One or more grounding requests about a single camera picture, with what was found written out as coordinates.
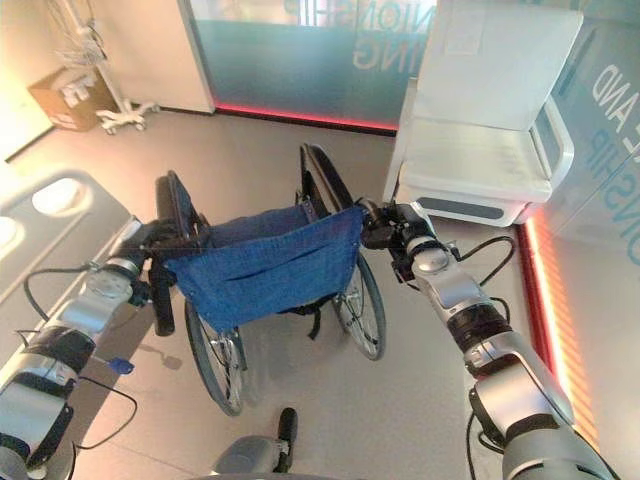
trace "blue fabric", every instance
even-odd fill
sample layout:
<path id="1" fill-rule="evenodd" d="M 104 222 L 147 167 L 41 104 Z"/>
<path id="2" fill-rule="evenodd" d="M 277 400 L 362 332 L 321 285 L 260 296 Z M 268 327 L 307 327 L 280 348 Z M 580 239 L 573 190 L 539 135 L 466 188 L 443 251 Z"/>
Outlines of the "blue fabric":
<path id="1" fill-rule="evenodd" d="M 343 291 L 355 268 L 362 210 L 308 224 L 300 206 L 211 227 L 206 253 L 168 260 L 178 287 L 218 331 Z"/>

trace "white wall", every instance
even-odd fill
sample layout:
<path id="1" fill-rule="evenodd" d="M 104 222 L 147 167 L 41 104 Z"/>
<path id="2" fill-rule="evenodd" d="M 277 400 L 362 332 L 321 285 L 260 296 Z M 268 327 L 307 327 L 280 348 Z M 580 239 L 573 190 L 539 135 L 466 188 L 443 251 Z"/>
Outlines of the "white wall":
<path id="1" fill-rule="evenodd" d="M 179 1 L 93 0 L 96 28 L 126 97 L 210 112 L 212 100 Z"/>
<path id="2" fill-rule="evenodd" d="M 41 0 L 0 1 L 0 160 L 51 127 L 27 86 L 60 68 Z"/>

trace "gray floor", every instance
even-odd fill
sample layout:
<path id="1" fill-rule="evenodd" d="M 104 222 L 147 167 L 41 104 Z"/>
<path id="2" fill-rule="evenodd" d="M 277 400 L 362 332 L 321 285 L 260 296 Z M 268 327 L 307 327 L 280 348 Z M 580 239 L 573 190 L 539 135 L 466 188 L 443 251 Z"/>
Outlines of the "gray floor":
<path id="1" fill-rule="evenodd" d="M 212 223 L 293 201 L 298 146 L 323 145 L 354 196 L 379 199 L 393 139 L 234 117 L 163 112 L 144 133 L 125 128 L 115 137 L 56 131 L 13 163 L 21 171 L 62 164 L 87 170 L 143 220 L 155 215 L 154 179 L 173 169 Z M 504 230 L 438 220 L 443 240 L 461 251 Z M 488 272 L 504 254 L 495 247 L 465 263 Z M 121 435 L 82 452 L 76 479 L 181 479 L 208 473 L 216 456 L 242 435 L 275 431 L 280 410 L 294 406 L 300 432 L 294 471 L 343 479 L 466 479 L 466 389 L 461 354 L 427 300 L 398 285 L 383 253 L 367 253 L 384 297 L 388 349 L 372 363 L 350 344 L 330 310 L 317 341 L 310 318 L 272 316 L 243 327 L 249 372 L 245 411 L 228 418 L 211 402 L 193 365 L 174 297 L 177 332 L 151 329 L 133 355 L 134 374 L 118 381 L 140 411 Z M 488 286 L 526 324 L 519 260 Z M 139 319 L 150 321 L 150 312 Z M 126 336 L 125 325 L 122 335 Z M 116 341 L 112 342 L 117 349 Z M 111 395 L 85 438 L 111 432 L 129 413 Z M 474 450 L 478 478 L 498 478 L 497 465 Z"/>

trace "chair armrest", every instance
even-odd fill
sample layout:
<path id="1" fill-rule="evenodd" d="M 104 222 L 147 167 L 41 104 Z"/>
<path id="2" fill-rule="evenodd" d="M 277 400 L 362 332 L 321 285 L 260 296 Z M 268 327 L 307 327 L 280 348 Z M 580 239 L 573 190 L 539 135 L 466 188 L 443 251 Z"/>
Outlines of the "chair armrest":
<path id="1" fill-rule="evenodd" d="M 550 132 L 553 134 L 553 138 L 557 145 L 556 154 L 558 158 L 555 165 L 552 165 L 549 162 L 549 157 L 547 155 L 548 147 L 545 148 L 543 144 L 540 127 L 538 126 L 537 121 L 531 128 L 531 136 L 538 151 L 542 168 L 551 183 L 551 188 L 555 189 L 562 183 L 567 176 L 567 173 L 569 173 L 569 169 L 573 163 L 574 147 L 569 131 L 567 130 L 567 126 L 565 125 L 562 115 L 560 115 L 558 107 L 551 96 L 549 96 L 547 102 L 544 104 L 543 114 L 548 119 Z"/>

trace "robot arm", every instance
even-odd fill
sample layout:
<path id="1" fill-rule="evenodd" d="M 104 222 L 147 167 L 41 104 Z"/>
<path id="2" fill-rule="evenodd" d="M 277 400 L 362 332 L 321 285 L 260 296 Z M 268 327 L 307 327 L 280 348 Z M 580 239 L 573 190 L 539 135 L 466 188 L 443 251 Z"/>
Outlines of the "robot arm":
<path id="1" fill-rule="evenodd" d="M 133 220 L 105 265 L 0 370 L 1 480 L 27 480 L 27 470 L 55 453 L 73 417 L 67 400 L 115 312 L 146 303 L 138 276 L 148 255 L 140 246 L 159 230 Z"/>
<path id="2" fill-rule="evenodd" d="M 556 379 L 438 241 L 422 208 L 366 206 L 372 220 L 363 243 L 389 249 L 399 279 L 415 279 L 463 352 L 476 379 L 469 392 L 472 409 L 485 434 L 505 450 L 503 478 L 612 479 L 574 432 L 571 403 Z"/>

